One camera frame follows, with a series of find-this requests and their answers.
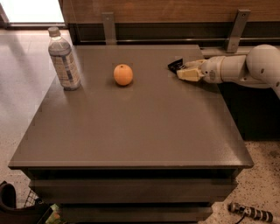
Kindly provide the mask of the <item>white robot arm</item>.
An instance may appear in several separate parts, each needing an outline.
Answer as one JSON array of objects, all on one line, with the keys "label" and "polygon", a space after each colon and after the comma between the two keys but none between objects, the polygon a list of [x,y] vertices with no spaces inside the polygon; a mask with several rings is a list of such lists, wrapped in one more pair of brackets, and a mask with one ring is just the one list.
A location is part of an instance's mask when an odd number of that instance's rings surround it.
[{"label": "white robot arm", "polygon": [[271,88],[280,98],[280,51],[273,45],[258,45],[247,55],[214,56],[185,64],[181,60],[176,75],[183,81]]}]

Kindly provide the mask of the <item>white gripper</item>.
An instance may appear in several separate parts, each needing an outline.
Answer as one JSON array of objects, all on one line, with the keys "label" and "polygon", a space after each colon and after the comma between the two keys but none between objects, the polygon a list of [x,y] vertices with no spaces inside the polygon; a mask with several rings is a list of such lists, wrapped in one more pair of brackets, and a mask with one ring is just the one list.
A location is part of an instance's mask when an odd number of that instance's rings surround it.
[{"label": "white gripper", "polygon": [[[183,81],[198,82],[204,77],[203,80],[208,83],[222,83],[221,65],[224,59],[224,56],[215,56],[207,60],[187,61],[185,66],[190,69],[178,70],[177,76]],[[200,67],[201,71],[191,67]]]}]

